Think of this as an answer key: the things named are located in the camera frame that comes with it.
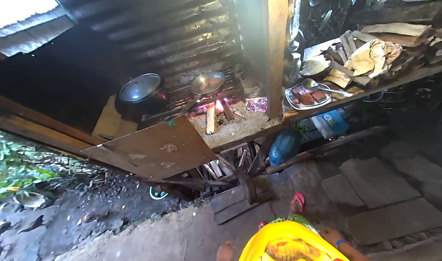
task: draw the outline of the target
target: frying pan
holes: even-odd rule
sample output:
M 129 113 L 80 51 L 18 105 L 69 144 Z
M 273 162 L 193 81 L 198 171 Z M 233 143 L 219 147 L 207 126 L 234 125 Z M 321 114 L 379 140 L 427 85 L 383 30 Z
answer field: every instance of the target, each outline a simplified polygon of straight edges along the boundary
M 221 81 L 217 84 L 208 84 L 205 88 L 202 88 L 203 82 L 213 78 L 219 78 Z M 206 72 L 195 78 L 190 86 L 190 90 L 195 94 L 195 97 L 182 108 L 181 115 L 188 112 L 201 98 L 212 97 L 220 93 L 224 88 L 224 81 L 225 75 L 222 72 Z

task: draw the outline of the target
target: bare foot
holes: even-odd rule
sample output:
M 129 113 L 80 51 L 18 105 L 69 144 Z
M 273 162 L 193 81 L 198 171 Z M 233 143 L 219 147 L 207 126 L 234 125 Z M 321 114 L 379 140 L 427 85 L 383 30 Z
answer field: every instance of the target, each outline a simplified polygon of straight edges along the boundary
M 295 214 L 301 214 L 303 212 L 303 207 L 300 205 L 298 200 L 295 200 L 290 203 L 290 211 L 288 212 L 288 217 L 291 217 Z

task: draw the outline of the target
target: green patterned cloth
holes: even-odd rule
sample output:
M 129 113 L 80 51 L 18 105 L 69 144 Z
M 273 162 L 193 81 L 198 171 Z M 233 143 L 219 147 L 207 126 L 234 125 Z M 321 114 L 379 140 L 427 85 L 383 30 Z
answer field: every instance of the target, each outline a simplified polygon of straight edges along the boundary
M 308 220 L 306 220 L 306 218 L 304 218 L 302 215 L 294 214 L 294 215 L 290 216 L 288 218 L 288 220 L 297 222 L 298 224 L 305 226 L 305 228 L 308 228 L 309 230 L 315 232 L 316 234 L 319 234 L 317 232 L 316 228 L 314 228 L 311 225 L 311 223 Z M 276 218 L 275 220 L 271 221 L 270 223 L 277 223 L 277 222 L 282 222 L 282 221 L 287 221 L 287 219 L 279 217 L 279 218 Z

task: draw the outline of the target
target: pot lid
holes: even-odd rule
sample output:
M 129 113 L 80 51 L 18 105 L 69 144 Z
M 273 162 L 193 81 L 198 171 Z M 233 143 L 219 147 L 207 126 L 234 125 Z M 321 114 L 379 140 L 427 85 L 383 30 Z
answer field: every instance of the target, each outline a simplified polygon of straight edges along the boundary
M 161 78 L 158 74 L 147 73 L 132 79 L 121 88 L 120 99 L 126 102 L 137 101 L 148 96 L 160 86 Z

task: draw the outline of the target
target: white plate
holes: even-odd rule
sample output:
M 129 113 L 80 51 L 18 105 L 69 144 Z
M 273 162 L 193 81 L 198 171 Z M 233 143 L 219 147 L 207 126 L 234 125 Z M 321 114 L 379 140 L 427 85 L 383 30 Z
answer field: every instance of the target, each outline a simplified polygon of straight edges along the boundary
M 293 103 L 292 100 L 290 99 L 290 96 L 294 97 L 294 95 L 290 93 L 290 90 L 291 90 L 292 88 L 294 88 L 294 87 L 298 87 L 298 86 L 301 86 L 301 84 L 299 84 L 299 85 L 295 85 L 295 86 L 293 86 L 293 87 L 288 88 L 288 89 L 285 90 L 285 97 L 287 98 L 288 103 L 290 103 L 290 105 L 291 105 L 294 109 L 296 109 L 296 110 L 311 110 L 311 109 L 319 108 L 319 107 L 321 107 L 321 106 L 324 106 L 324 105 L 326 105 L 326 104 L 332 102 L 332 96 L 330 96 L 328 93 L 325 93 L 325 91 L 324 91 L 324 93 L 326 94 L 327 99 L 324 100 L 324 101 L 322 101 L 322 102 L 320 102 L 320 103 L 317 103 L 316 101 L 314 101 L 314 103 L 315 103 L 314 105 L 295 104 L 295 103 Z

